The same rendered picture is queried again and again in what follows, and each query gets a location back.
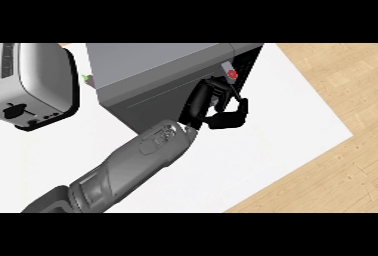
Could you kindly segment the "silver toaster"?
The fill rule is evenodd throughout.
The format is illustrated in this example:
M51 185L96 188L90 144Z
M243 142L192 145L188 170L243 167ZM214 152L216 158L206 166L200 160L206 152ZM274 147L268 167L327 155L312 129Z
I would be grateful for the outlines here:
M57 43L0 43L0 120L33 131L80 107L73 53Z

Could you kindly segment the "white milk carton red mark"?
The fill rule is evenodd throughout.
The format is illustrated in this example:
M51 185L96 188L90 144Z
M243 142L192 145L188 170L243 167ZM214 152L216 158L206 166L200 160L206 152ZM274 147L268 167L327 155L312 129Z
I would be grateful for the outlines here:
M229 61L222 63L222 70L225 71L228 83L235 84L238 79L238 73Z

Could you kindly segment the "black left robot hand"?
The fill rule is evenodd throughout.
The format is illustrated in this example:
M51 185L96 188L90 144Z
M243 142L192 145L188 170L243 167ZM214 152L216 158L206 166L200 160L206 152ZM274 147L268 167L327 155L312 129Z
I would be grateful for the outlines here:
M232 98L240 103L238 109L226 112ZM203 79L185 103L179 122L195 130L200 130L203 124L207 124L210 129L240 128L246 124L247 115L248 99L241 97L226 78L212 76Z

